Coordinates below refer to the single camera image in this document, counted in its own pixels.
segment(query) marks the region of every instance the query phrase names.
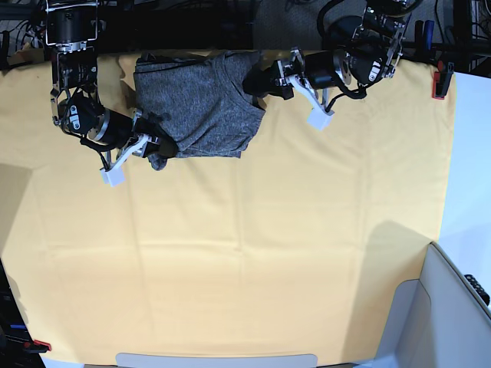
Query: gray t-shirt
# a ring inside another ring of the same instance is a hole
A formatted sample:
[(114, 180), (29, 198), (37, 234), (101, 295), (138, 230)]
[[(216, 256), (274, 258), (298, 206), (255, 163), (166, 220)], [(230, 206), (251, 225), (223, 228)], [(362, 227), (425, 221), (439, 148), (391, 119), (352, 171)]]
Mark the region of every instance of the gray t-shirt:
[[(240, 157), (265, 113), (242, 89), (259, 58), (258, 52), (228, 51), (204, 60), (140, 59), (137, 106), (176, 141), (176, 157)], [(166, 165), (158, 154), (149, 161), (156, 170)]]

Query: yellow tablecloth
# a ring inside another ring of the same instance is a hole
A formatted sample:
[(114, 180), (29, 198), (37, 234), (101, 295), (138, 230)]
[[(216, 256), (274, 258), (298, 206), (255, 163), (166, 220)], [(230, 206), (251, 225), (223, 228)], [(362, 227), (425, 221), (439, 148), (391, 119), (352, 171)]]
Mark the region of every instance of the yellow tablecloth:
[[(136, 56), (100, 59), (102, 102), (129, 111)], [(0, 247), (46, 357), (117, 353), (375, 355), (396, 286), (417, 278), (443, 212), (456, 87), (401, 62), (331, 125), (267, 97), (241, 159), (144, 159), (102, 183), (99, 157), (51, 123), (51, 65), (0, 79)]]

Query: cable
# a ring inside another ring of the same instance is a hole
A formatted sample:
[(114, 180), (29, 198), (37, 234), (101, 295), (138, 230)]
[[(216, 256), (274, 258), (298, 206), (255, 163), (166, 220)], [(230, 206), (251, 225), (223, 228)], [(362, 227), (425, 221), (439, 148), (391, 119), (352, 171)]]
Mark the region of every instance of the cable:
[(317, 15), (317, 32), (319, 35), (324, 38), (325, 37), (325, 29), (324, 29), (324, 18), (326, 14), (333, 9), (336, 5), (339, 5), (344, 0), (331, 0), (326, 5), (324, 5)]

